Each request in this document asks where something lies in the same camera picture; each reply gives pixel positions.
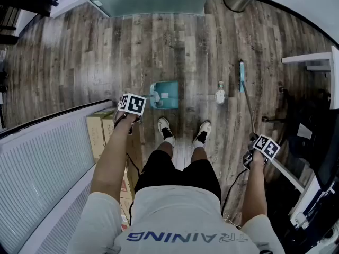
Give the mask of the person's left white shoe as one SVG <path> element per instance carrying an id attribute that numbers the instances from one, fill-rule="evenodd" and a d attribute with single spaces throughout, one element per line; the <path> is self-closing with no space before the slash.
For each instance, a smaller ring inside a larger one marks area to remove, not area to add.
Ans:
<path id="1" fill-rule="evenodd" d="M 158 130 L 163 137 L 164 142 L 168 142 L 172 147 L 175 146 L 175 137 L 171 131 L 169 121 L 161 117 L 157 121 Z"/>

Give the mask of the white office desk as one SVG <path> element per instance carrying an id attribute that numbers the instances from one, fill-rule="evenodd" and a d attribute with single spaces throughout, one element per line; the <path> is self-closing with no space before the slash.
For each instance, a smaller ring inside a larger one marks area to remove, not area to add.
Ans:
<path id="1" fill-rule="evenodd" d="M 330 108 L 339 109 L 339 49 L 331 47 L 329 52 L 311 53 L 283 57 L 283 64 L 306 63 L 308 71 L 326 72 L 331 78 Z M 300 197 L 288 216 L 288 223 L 280 231 L 286 254 L 305 254 L 328 234 L 334 234 L 339 222 L 339 172 L 328 190 L 322 191 L 312 170 L 307 185 L 291 173 L 278 160 L 272 164 L 295 186 Z"/>

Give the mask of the person's white shoe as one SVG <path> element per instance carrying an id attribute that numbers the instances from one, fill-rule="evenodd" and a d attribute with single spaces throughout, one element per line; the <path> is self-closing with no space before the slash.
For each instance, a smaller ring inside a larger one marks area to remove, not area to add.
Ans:
<path id="1" fill-rule="evenodd" d="M 164 142 L 168 142 L 172 147 L 175 146 L 175 137 L 171 131 L 169 121 L 161 117 L 157 121 L 158 130 L 163 137 Z"/>
<path id="2" fill-rule="evenodd" d="M 196 149 L 198 147 L 205 147 L 206 141 L 208 136 L 211 132 L 211 122 L 210 121 L 204 121 L 199 128 L 199 132 L 195 139 L 193 140 L 193 148 Z"/>

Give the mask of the person's left forearm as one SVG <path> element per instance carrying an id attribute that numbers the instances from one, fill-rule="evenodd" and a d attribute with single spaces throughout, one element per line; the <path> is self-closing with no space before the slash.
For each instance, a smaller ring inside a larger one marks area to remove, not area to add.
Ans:
<path id="1" fill-rule="evenodd" d="M 103 193 L 120 201 L 121 185 L 126 166 L 129 130 L 139 116 L 119 111 L 112 135 L 101 154 L 92 178 L 91 193 Z"/>

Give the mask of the person's black shorts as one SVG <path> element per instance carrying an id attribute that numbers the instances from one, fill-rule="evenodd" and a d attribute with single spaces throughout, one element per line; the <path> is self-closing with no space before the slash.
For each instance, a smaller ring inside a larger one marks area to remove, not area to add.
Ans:
<path id="1" fill-rule="evenodd" d="M 211 163 L 201 159 L 190 163 L 183 170 L 174 167 L 169 154 L 155 150 L 136 183 L 135 192 L 152 186 L 190 186 L 201 188 L 221 199 L 221 188 Z"/>

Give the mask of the person's right forearm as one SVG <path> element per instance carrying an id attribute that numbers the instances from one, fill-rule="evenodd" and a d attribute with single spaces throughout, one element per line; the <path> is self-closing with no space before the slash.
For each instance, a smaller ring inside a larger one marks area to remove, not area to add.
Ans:
<path id="1" fill-rule="evenodd" d="M 255 150 L 243 200 L 241 225 L 244 226 L 258 215 L 267 215 L 267 201 L 264 188 L 264 157 Z"/>

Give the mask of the stack of cardboard boxes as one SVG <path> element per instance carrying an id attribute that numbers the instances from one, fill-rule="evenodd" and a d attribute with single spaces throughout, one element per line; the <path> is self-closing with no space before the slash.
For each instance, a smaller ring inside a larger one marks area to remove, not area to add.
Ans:
<path id="1" fill-rule="evenodd" d="M 113 132 L 114 108 L 106 108 L 86 117 L 88 135 L 95 162 L 100 158 Z M 142 171 L 142 153 L 139 124 L 133 126 L 132 135 L 127 139 L 127 155 L 124 177 L 120 192 L 120 206 L 124 231 L 130 225 L 130 209 L 135 198 L 134 188 Z"/>

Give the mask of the person's right leg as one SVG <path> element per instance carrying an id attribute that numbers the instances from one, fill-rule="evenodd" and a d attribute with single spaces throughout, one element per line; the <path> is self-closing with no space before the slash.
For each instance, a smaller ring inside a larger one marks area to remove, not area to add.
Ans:
<path id="1" fill-rule="evenodd" d="M 196 147 L 193 150 L 193 154 L 191 156 L 191 163 L 199 160 L 207 160 L 207 154 L 204 147 Z"/>

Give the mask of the black office chair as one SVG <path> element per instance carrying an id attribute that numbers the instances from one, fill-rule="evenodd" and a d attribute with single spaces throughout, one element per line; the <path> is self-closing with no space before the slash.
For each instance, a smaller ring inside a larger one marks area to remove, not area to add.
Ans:
<path id="1" fill-rule="evenodd" d="M 324 89 L 298 100 L 283 87 L 279 92 L 287 103 L 286 117 L 263 116 L 262 122 L 285 124 L 279 145 L 288 141 L 292 155 L 309 163 L 321 190 L 326 191 L 339 172 L 339 109 L 330 108 L 331 94 Z"/>

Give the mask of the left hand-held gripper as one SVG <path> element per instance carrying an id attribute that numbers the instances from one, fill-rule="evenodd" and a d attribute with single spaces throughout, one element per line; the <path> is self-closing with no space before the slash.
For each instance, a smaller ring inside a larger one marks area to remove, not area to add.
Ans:
<path id="1" fill-rule="evenodd" d="M 120 101 L 118 102 L 117 110 L 115 111 L 113 117 L 113 128 L 115 129 L 119 122 L 125 119 L 128 114 L 133 114 L 136 116 L 136 119 L 132 122 L 128 132 L 129 135 L 132 135 L 134 124 L 139 122 L 144 114 L 146 102 L 146 97 L 132 93 L 123 94 L 120 98 Z"/>

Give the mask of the glass partition with white blinds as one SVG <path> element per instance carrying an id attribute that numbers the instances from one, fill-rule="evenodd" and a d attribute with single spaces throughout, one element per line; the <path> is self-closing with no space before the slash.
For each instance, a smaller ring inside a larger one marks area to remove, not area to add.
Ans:
<path id="1" fill-rule="evenodd" d="M 0 132 L 0 246 L 18 254 L 30 235 L 94 165 L 86 118 L 109 100 Z"/>

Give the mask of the clear plastic bottle trash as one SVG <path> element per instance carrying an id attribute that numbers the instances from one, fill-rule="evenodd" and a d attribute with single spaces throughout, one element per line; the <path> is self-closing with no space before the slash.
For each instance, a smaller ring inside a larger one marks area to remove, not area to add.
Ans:
<path id="1" fill-rule="evenodd" d="M 215 99 L 217 104 L 223 104 L 225 102 L 225 90 L 224 90 L 224 82 L 218 82 L 218 90 L 215 94 Z"/>

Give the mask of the person's left leg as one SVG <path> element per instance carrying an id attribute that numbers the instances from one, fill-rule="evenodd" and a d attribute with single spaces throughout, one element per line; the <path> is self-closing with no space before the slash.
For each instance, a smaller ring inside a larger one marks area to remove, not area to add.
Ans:
<path id="1" fill-rule="evenodd" d="M 170 158 L 173 157 L 173 146 L 167 141 L 162 142 L 157 150 L 167 153 Z"/>

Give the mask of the person's leg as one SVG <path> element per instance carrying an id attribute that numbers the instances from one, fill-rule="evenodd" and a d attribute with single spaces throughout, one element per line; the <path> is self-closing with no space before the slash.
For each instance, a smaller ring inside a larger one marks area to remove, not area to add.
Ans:
<path id="1" fill-rule="evenodd" d="M 191 156 L 191 163 L 199 160 L 207 160 L 207 154 L 204 147 L 196 147 L 193 150 L 193 154 Z"/>
<path id="2" fill-rule="evenodd" d="M 162 142 L 157 150 L 167 153 L 170 158 L 173 157 L 173 146 L 167 141 Z"/>

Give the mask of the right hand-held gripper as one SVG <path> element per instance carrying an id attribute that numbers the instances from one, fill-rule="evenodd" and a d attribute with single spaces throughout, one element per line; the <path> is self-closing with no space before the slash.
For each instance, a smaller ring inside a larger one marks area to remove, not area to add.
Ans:
<path id="1" fill-rule="evenodd" d="M 259 151 L 262 154 L 264 158 L 263 164 L 266 164 L 268 161 L 275 158 L 279 150 L 280 146 L 273 139 L 252 132 L 250 134 L 248 151 L 243 156 L 243 166 L 250 170 L 250 163 L 253 161 L 254 151 Z"/>

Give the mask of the teal broom with metal handle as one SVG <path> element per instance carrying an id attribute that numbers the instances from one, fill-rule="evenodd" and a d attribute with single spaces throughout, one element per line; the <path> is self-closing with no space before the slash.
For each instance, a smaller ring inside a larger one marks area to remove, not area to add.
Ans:
<path id="1" fill-rule="evenodd" d="M 248 95 L 248 92 L 247 92 L 247 88 L 246 88 L 246 84 L 245 84 L 245 66 L 244 66 L 244 62 L 242 60 L 239 62 L 239 81 L 240 81 L 239 91 L 240 91 L 240 93 L 245 94 L 246 103 L 247 103 L 247 107 L 248 107 L 248 110 L 249 110 L 249 116 L 250 116 L 250 120 L 251 120 L 252 133 L 256 134 L 254 117 L 253 117 L 253 110 L 252 110 L 252 107 L 251 107 L 251 101 L 250 101 L 250 98 L 249 98 L 249 95 Z"/>

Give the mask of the person's white t-shirt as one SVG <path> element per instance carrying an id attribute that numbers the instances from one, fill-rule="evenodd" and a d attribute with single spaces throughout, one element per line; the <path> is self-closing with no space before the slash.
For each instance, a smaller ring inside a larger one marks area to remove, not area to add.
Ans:
<path id="1" fill-rule="evenodd" d="M 188 186 L 138 191 L 132 225 L 121 228 L 119 203 L 91 193 L 67 254 L 284 254 L 265 215 L 242 228 L 225 223 L 216 195 Z"/>

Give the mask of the teal dustpan with long handle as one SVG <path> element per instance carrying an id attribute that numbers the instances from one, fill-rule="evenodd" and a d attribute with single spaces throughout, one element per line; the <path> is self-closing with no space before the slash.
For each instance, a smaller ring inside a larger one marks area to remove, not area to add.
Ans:
<path id="1" fill-rule="evenodd" d="M 178 109 L 179 106 L 179 93 L 178 81 L 159 81 L 152 83 L 149 93 L 145 96 L 149 101 L 152 108 L 157 110 Z M 163 101 L 162 107 L 156 108 L 154 105 L 154 92 L 157 91 Z"/>

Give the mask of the person's right white shoe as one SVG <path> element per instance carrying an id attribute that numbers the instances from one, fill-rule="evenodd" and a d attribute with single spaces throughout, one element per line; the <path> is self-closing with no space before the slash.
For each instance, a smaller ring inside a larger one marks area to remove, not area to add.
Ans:
<path id="1" fill-rule="evenodd" d="M 205 147 L 206 141 L 208 136 L 211 132 L 211 122 L 210 121 L 204 121 L 199 128 L 199 132 L 195 139 L 193 140 L 193 148 L 196 149 L 198 147 Z"/>

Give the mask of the black metal railing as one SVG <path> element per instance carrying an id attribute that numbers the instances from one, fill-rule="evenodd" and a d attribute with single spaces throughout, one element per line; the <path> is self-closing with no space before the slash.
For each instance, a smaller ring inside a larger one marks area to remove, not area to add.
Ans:
<path id="1" fill-rule="evenodd" d="M 28 11 L 39 17 L 49 17 L 60 0 L 0 0 L 0 45 L 15 45 L 19 37 L 19 14 Z"/>

